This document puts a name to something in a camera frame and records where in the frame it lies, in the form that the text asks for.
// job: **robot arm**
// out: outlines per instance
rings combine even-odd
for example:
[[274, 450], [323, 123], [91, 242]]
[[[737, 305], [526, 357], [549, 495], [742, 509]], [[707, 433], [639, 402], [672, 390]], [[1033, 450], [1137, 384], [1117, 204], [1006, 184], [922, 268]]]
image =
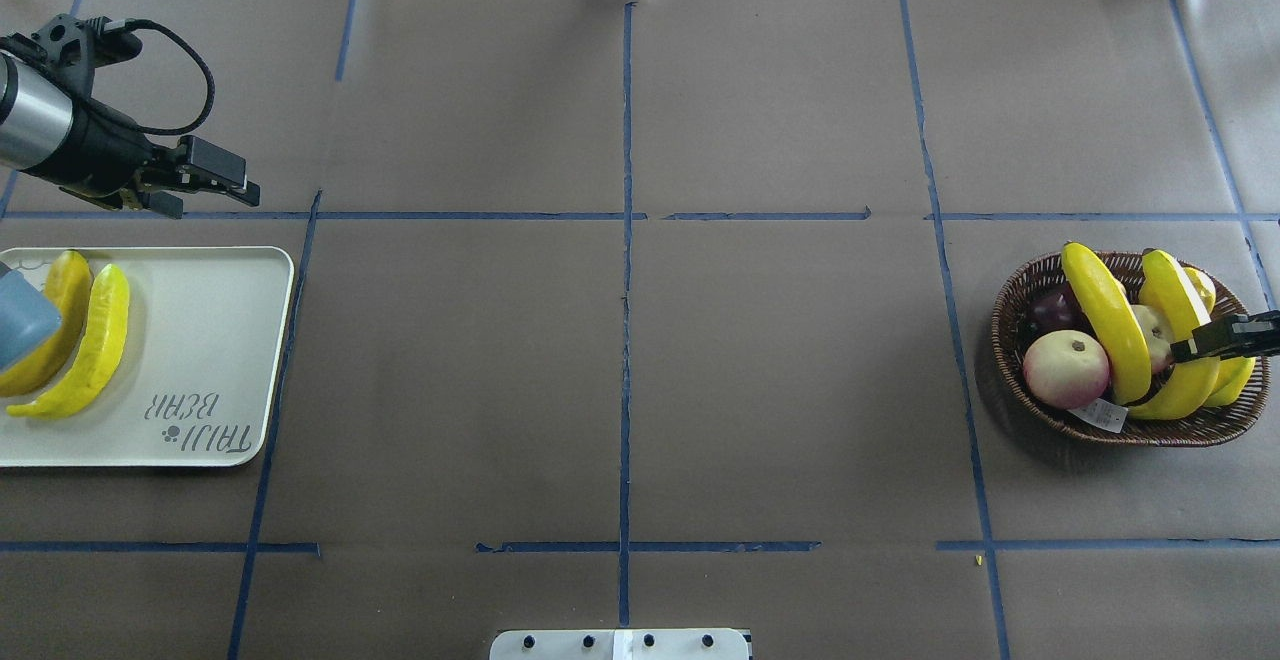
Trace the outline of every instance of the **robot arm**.
[[[198, 64], [207, 86], [205, 107], [179, 128], [141, 127], [91, 98], [93, 72], [137, 58], [134, 29], [155, 29]], [[257, 206], [244, 160], [206, 139], [187, 136], [209, 116], [214, 78], [200, 55], [169, 28], [146, 19], [81, 20], [60, 14], [32, 35], [0, 38], [0, 164], [59, 185], [101, 208], [147, 208], [182, 217], [177, 192], [218, 192]], [[146, 136], [182, 136], [175, 148]]]

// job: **white label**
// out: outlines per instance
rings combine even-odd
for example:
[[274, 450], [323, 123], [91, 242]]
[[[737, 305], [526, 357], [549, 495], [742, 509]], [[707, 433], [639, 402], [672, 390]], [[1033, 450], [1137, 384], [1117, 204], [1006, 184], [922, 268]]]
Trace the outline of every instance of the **white label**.
[[1098, 397], [1097, 400], [1089, 402], [1084, 408], [1075, 408], [1074, 411], [1068, 411], [1068, 413], [1084, 420], [1084, 422], [1091, 423], [1093, 427], [1105, 428], [1107, 432], [1124, 432], [1124, 420], [1129, 417], [1129, 408], [1125, 408], [1125, 405], [1112, 405], [1111, 402], [1106, 402]]

